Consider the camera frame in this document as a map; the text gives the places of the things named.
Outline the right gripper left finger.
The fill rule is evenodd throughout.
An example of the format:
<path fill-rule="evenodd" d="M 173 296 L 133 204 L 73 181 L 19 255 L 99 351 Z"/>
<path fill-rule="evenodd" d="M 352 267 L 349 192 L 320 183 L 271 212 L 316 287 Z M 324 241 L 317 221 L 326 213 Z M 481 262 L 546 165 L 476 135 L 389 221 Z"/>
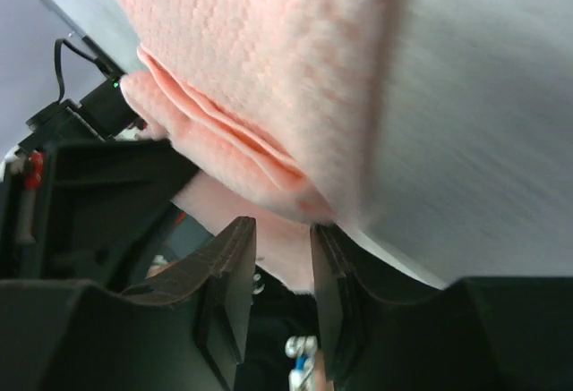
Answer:
<path fill-rule="evenodd" d="M 4 390 L 230 390 L 244 359 L 256 222 L 111 293 L 89 280 L 1 284 Z"/>

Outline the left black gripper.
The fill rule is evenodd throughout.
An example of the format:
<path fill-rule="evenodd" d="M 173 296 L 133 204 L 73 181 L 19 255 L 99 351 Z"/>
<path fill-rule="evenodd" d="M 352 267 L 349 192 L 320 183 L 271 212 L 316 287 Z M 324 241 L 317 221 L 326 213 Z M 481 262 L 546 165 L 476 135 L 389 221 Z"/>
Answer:
<path fill-rule="evenodd" d="M 28 126 L 1 182 L 2 278 L 87 278 L 115 292 L 142 280 L 197 166 L 167 140 L 125 138 L 144 122 L 115 78 Z"/>

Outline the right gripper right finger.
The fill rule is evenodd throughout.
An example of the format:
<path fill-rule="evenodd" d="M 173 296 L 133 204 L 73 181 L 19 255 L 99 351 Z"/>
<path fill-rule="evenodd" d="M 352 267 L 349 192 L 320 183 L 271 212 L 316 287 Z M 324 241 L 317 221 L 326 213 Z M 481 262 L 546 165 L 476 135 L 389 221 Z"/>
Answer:
<path fill-rule="evenodd" d="M 425 285 L 335 226 L 311 230 L 326 375 L 337 390 L 569 390 L 572 281 Z"/>

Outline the pink towel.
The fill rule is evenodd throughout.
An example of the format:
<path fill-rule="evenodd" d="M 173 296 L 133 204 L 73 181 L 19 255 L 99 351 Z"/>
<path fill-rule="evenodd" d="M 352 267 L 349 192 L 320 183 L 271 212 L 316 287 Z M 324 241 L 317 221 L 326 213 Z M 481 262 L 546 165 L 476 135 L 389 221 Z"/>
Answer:
<path fill-rule="evenodd" d="M 311 292 L 311 225 L 372 214 L 402 0 L 117 2 L 143 64 L 121 91 L 200 168 L 176 204 L 212 233 L 255 217 L 259 265 Z"/>

